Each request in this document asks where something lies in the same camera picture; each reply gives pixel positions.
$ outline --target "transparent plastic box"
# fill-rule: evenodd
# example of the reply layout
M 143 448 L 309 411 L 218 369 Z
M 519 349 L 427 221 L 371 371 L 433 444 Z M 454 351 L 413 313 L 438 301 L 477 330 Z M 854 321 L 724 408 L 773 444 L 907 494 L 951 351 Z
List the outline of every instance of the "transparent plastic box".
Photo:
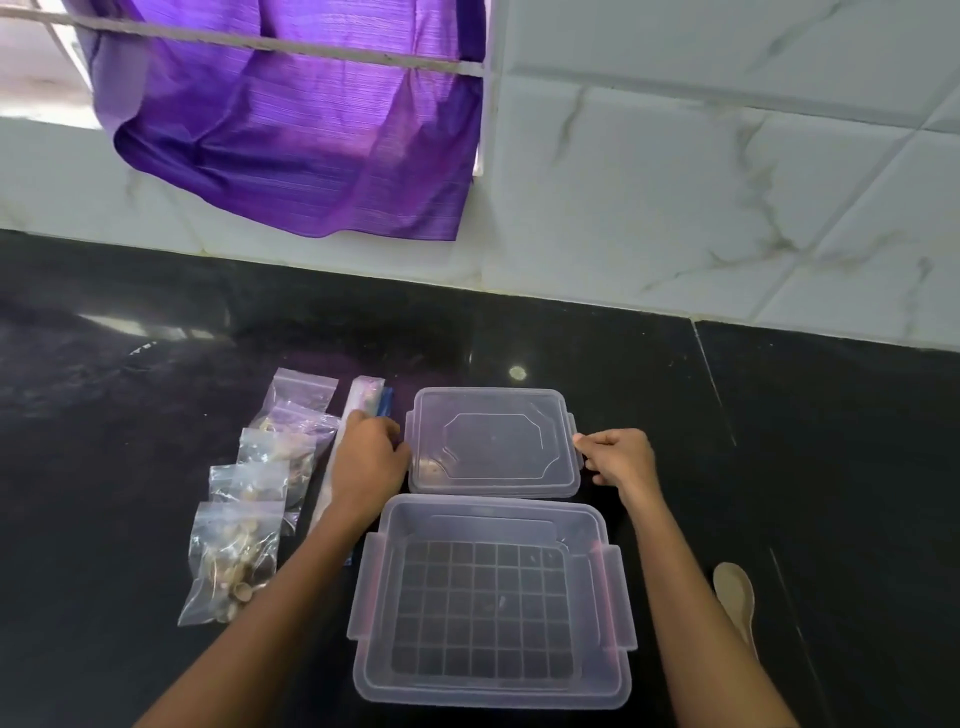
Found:
M 392 497 L 347 636 L 368 700 L 480 708 L 618 708 L 636 649 L 600 514 L 497 497 Z
M 431 387 L 407 413 L 413 493 L 570 497 L 583 460 L 552 389 Z

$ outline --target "purple curtain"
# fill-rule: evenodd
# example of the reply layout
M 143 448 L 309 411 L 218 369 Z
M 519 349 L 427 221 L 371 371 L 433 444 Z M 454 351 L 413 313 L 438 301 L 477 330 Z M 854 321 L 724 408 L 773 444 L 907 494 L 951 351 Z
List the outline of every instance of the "purple curtain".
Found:
M 484 0 L 74 0 L 77 12 L 482 61 Z M 132 167 L 257 222 L 456 237 L 481 79 L 205 43 L 82 37 L 94 104 Z

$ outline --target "black granite surface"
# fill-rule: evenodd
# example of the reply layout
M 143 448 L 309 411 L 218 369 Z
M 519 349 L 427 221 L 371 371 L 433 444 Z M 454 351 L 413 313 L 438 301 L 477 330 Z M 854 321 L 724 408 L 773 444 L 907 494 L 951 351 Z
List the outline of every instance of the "black granite surface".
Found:
M 960 715 L 955 355 L 0 232 L 0 724 L 129 725 L 214 639 L 176 626 L 187 536 L 277 366 L 338 376 L 332 412 L 365 374 L 401 421 L 421 387 L 522 384 L 583 431 L 646 429 L 705 570 L 753 579 L 761 661 L 803 725 Z M 577 499 L 623 549 L 640 649 L 624 708 L 547 719 L 670 725 L 632 529 L 611 489 Z M 461 717 L 357 695 L 355 578 L 282 723 Z

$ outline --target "hand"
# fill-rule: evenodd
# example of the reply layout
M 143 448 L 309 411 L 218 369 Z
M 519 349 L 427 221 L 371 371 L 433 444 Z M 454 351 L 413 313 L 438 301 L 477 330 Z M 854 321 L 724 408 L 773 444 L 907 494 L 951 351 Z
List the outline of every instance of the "hand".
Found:
M 643 508 L 660 498 L 654 450 L 645 433 L 638 429 L 608 429 L 573 436 L 573 447 L 587 458 L 597 485 L 613 485 L 628 511 Z
M 400 490 L 410 465 L 410 446 L 393 440 L 400 425 L 389 417 L 370 417 L 359 409 L 347 416 L 347 429 L 333 461 L 330 507 L 366 528 L 387 500 Z

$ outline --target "wall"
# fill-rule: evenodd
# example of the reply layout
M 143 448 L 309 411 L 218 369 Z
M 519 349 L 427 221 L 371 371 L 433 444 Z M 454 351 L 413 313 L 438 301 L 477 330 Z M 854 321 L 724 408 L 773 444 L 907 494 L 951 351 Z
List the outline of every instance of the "wall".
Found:
M 960 348 L 960 3 L 499 0 L 459 239 L 297 238 L 0 119 L 0 226 Z

